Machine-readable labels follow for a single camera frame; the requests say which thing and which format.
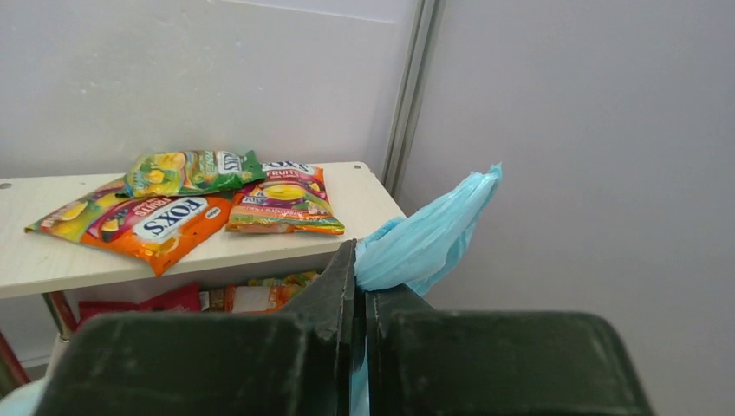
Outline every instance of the green candy packet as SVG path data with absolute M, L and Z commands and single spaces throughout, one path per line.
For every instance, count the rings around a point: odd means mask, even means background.
M 204 195 L 239 189 L 264 179 L 255 152 L 196 150 L 144 154 L 125 175 L 122 194 L 131 198 Z

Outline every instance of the snack packet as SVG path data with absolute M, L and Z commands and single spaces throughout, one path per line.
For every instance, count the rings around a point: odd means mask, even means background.
M 227 221 L 231 193 L 132 199 L 117 195 L 123 178 L 27 226 L 78 244 L 141 258 L 160 276 Z
M 224 312 L 224 289 L 209 289 L 199 292 L 202 312 Z
M 126 173 L 122 193 L 135 198 L 205 195 L 263 178 L 253 151 L 244 156 L 212 150 L 149 153 Z
M 304 271 L 303 273 L 294 273 L 283 278 L 269 277 L 267 279 L 250 279 L 247 286 L 284 286 L 296 285 L 306 287 L 319 277 L 316 271 Z
M 344 234 L 344 225 L 332 214 L 321 167 L 275 162 L 263 164 L 263 171 L 265 181 L 235 194 L 226 231 Z
M 99 314 L 145 311 L 200 312 L 199 285 L 192 283 L 183 288 L 178 288 L 148 299 L 141 304 L 132 302 L 81 301 L 79 302 L 79 327 L 86 320 Z
M 227 286 L 225 311 L 233 314 L 269 313 L 279 310 L 286 302 L 306 289 L 304 286 Z

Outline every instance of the white wall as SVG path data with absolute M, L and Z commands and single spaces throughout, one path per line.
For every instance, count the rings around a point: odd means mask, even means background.
M 580 309 L 662 415 L 735 408 L 735 3 L 447 2 L 399 202 L 504 183 L 440 308 Z
M 382 172 L 415 7 L 3 2 L 0 178 L 122 172 L 146 150 L 200 147 Z M 0 301 L 0 328 L 27 364 L 48 356 L 40 296 Z

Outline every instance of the shelf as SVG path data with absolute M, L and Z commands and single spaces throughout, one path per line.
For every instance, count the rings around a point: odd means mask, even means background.
M 198 270 L 259 263 L 335 251 L 362 239 L 388 219 L 402 215 L 380 181 L 361 162 L 319 164 L 324 168 L 343 236 L 314 233 L 243 235 L 220 230 L 162 277 Z M 0 179 L 0 299 L 153 277 L 134 257 L 73 244 L 23 227 L 121 174 Z

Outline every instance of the red packet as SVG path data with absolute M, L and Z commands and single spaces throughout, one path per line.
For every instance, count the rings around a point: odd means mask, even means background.
M 199 303 L 199 285 L 192 283 L 148 299 L 138 305 L 138 310 L 200 312 L 202 309 Z
M 98 314 L 113 312 L 130 312 L 138 310 L 138 305 L 132 302 L 79 302 L 79 328 L 87 319 Z
M 199 285 L 192 283 L 183 288 L 148 299 L 140 304 L 132 302 L 79 302 L 79 326 L 98 314 L 135 311 L 200 312 Z

